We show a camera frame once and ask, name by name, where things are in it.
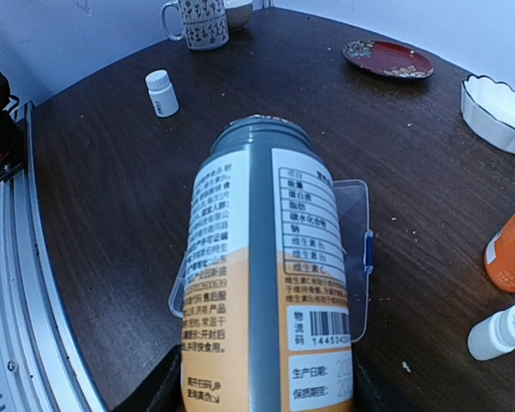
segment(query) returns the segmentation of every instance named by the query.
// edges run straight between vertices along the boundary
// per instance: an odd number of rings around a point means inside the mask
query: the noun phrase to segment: white bowl
[[[254,7],[252,0],[225,0],[223,3],[230,32],[240,30],[250,21]]]
[[[515,91],[508,84],[470,75],[462,82],[462,115],[478,136],[515,154]]]

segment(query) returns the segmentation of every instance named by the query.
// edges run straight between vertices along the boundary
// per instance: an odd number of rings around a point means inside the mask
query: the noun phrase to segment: mug handle
[[[162,6],[161,9],[161,21],[162,21],[162,28],[164,28],[164,31],[166,32],[166,36],[170,40],[182,40],[183,39],[183,31],[180,34],[173,34],[170,32],[170,29],[168,28],[168,25],[166,23],[166,10],[168,7],[174,7],[177,11],[181,12],[179,10],[179,1],[174,0],[173,2],[168,2]]]

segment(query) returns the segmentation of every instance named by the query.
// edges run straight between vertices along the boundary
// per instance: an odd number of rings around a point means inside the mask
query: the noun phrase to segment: black mechanical device
[[[9,115],[18,106],[19,99],[11,94],[8,79],[0,72],[0,182],[27,164],[27,124],[24,119],[16,124]]]

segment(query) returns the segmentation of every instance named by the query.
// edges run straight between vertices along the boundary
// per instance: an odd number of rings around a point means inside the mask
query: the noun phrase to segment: dark wooden table
[[[426,53],[432,78],[386,82],[343,59],[342,46],[360,38],[380,36],[267,9],[220,50],[163,42],[36,108],[51,263],[109,407],[179,342],[167,297],[192,181],[222,128],[260,112],[300,124],[335,179],[369,185],[375,271],[354,356],[370,381],[385,383],[379,395],[392,386],[406,410],[515,410],[515,353],[480,363],[466,348],[475,323],[515,302],[482,266],[515,210],[515,156],[461,119],[464,70]],[[179,97],[173,118],[158,119],[147,96],[144,77],[160,68]]]

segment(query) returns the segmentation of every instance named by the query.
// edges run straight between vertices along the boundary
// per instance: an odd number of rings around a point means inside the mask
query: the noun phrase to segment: white wall
[[[515,0],[275,0],[275,6],[381,33],[515,88]]]
[[[14,94],[38,105],[96,70],[163,40],[159,12],[165,2],[1,0],[0,70]]]

